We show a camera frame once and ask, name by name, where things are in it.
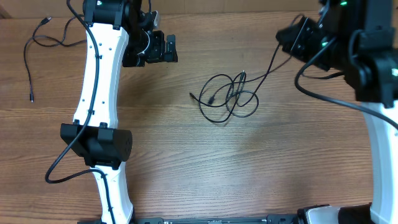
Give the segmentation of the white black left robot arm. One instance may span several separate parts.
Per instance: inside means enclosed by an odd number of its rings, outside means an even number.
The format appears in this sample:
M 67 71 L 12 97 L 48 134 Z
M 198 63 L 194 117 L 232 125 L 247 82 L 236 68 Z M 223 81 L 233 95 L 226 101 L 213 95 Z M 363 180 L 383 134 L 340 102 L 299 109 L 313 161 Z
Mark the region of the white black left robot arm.
M 159 13 L 143 11 L 140 1 L 86 0 L 79 20 L 86 30 L 85 75 L 73 121 L 60 127 L 66 151 L 84 160 L 101 200 L 101 223 L 133 223 L 126 163 L 132 133 L 119 129 L 121 69 L 176 62 L 176 38 L 158 30 Z

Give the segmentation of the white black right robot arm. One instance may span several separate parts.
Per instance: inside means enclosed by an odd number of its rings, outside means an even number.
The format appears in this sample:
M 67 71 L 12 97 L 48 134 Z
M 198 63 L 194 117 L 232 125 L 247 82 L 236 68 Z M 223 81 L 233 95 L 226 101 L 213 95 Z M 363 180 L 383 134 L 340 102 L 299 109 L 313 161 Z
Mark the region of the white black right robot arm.
M 277 32 L 284 52 L 343 76 L 356 103 L 308 96 L 363 113 L 371 143 L 373 199 L 362 206 L 304 208 L 299 223 L 397 222 L 397 49 L 391 0 L 322 1 L 319 20 L 303 17 Z

